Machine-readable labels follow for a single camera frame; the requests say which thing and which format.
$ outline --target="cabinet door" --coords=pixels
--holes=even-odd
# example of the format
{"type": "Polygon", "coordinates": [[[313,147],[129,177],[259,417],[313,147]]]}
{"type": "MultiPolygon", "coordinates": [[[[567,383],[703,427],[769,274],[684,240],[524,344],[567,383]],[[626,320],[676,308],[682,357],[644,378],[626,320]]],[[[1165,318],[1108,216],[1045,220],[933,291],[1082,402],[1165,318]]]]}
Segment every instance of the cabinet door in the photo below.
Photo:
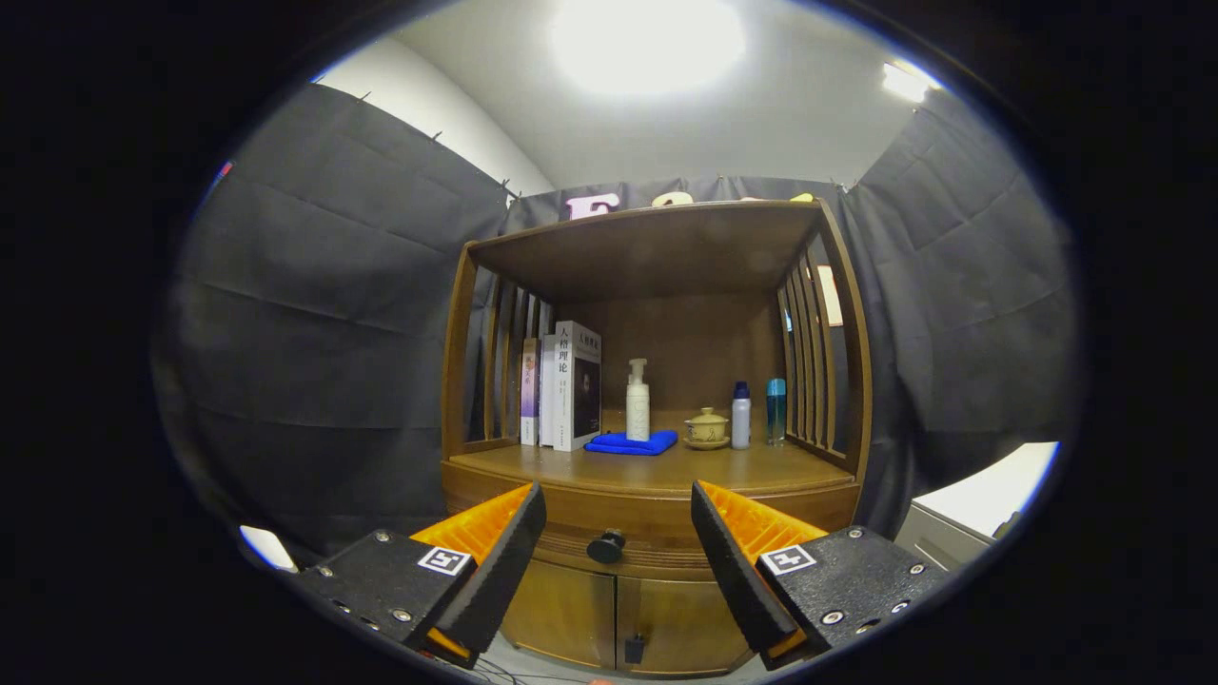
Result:
{"type": "Polygon", "coordinates": [[[614,668],[614,577],[535,559],[499,630],[518,647],[614,668]]]}
{"type": "Polygon", "coordinates": [[[752,656],[719,584],[618,577],[618,670],[710,675],[752,656]],[[626,663],[636,635],[642,661],[626,663]]]}

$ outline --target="ceiling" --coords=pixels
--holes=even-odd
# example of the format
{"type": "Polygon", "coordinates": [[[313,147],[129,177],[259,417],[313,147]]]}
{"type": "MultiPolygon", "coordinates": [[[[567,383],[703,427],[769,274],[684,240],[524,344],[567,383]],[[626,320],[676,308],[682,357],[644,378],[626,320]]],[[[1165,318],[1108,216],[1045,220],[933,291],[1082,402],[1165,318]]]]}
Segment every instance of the ceiling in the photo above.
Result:
{"type": "MultiPolygon", "coordinates": [[[[695,90],[590,91],[553,54],[560,1],[463,0],[395,34],[464,89],[555,188],[714,173],[851,184],[912,115],[912,104],[881,88],[892,50],[786,0],[728,0],[743,56],[695,90]]],[[[698,63],[655,68],[678,77],[698,63]]]]}

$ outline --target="foam pump bottle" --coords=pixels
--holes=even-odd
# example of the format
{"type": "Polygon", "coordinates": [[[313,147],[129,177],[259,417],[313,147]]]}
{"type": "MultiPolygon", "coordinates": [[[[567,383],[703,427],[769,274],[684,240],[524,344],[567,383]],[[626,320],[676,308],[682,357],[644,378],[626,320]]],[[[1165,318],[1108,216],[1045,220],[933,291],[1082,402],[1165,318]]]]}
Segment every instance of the foam pump bottle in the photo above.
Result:
{"type": "Polygon", "coordinates": [[[626,382],[626,440],[652,439],[652,395],[643,383],[647,360],[630,360],[633,373],[626,382]]]}

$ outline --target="white wall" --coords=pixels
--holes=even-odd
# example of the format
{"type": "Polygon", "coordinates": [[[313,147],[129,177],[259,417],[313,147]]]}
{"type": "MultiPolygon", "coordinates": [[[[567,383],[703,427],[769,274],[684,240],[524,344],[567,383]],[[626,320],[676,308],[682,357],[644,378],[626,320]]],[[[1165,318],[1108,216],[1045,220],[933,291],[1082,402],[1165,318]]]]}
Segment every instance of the white wall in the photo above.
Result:
{"type": "Polygon", "coordinates": [[[318,80],[435,135],[495,180],[520,195],[554,190],[537,165],[469,95],[440,69],[392,38],[382,38],[330,67],[318,80]]]}

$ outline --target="white bottle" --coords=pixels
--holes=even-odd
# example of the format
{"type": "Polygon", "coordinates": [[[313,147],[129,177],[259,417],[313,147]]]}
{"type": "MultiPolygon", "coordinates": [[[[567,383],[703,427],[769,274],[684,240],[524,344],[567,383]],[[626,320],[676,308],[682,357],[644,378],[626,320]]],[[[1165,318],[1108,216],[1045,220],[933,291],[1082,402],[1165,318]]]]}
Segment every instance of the white bottle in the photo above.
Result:
{"type": "Polygon", "coordinates": [[[744,380],[736,382],[736,391],[732,392],[732,449],[749,449],[750,413],[753,401],[749,400],[749,384],[744,380]]]}
{"type": "Polygon", "coordinates": [[[652,395],[643,384],[643,367],[647,360],[630,360],[635,369],[626,380],[626,440],[652,438],[652,395]]]}

